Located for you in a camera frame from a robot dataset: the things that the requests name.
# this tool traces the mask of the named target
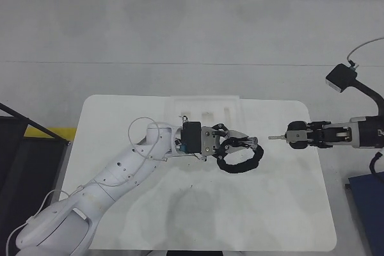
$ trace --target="table surface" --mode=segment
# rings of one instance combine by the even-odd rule
[[[94,177],[129,144],[139,116],[167,121],[169,97],[93,95],[83,106],[63,189]],[[315,148],[269,141],[294,120],[310,120],[298,101],[240,100],[245,132],[265,150],[257,169],[225,173],[212,158],[169,159],[105,214],[91,249],[330,251],[337,242]],[[145,135],[147,121],[131,135]]]

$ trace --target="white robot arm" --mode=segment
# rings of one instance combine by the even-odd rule
[[[143,140],[124,149],[89,183],[30,218],[16,238],[20,248],[17,256],[83,255],[104,213],[121,196],[143,182],[163,159],[199,153],[202,154],[200,159],[214,156],[220,166],[226,165],[229,171],[235,172],[225,163],[224,156],[251,148],[255,152],[253,159],[249,159],[251,162],[236,168],[238,172],[245,172],[257,167],[263,150],[257,146],[256,138],[228,130],[222,124],[214,127],[200,127],[199,122],[188,122],[187,118],[183,127],[150,124]]]

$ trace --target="gray floor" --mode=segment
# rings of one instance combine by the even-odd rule
[[[345,122],[376,114],[375,105],[324,78],[352,48],[383,35],[384,0],[0,0],[0,101],[58,127],[75,127],[93,94],[300,100],[313,120]],[[384,41],[353,59],[359,79],[384,96]],[[370,255],[343,184],[368,173],[373,154],[319,150],[332,252],[246,254]]]

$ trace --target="metal rod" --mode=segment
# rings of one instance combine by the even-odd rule
[[[65,138],[62,138],[61,136],[53,133],[52,131],[48,130],[47,128],[39,125],[38,123],[30,120],[29,118],[23,116],[22,114],[12,110],[11,108],[9,108],[8,106],[0,103],[0,109],[3,110],[4,112],[14,116],[14,117],[17,117],[19,119],[22,119],[24,121],[26,121],[29,125],[33,126],[34,128],[37,128],[38,130],[48,134],[49,136],[53,137],[54,139],[59,139],[59,140],[62,140],[64,141],[67,145],[70,144],[70,142],[68,140],[66,140]]]

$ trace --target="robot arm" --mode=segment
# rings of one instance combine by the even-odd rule
[[[307,146],[331,148],[335,145],[351,145],[354,148],[384,147],[384,99],[374,90],[356,80],[357,73],[352,67],[337,65],[326,77],[326,83],[338,92],[347,87],[370,97],[378,107],[377,116],[353,117],[347,123],[332,124],[330,121],[294,121],[287,126],[282,136],[271,136],[270,140],[283,139],[294,149]]]
[[[255,152],[249,164],[226,164],[223,158],[228,153],[244,148]],[[182,127],[154,122],[147,127],[143,140],[124,149],[89,183],[30,218],[16,238],[20,248],[17,256],[83,255],[102,216],[121,196],[143,182],[167,158],[195,153],[201,154],[203,161],[214,156],[224,170],[238,173],[257,167],[263,150],[256,137],[228,130],[223,124],[201,127],[200,122],[188,122],[186,117]]]

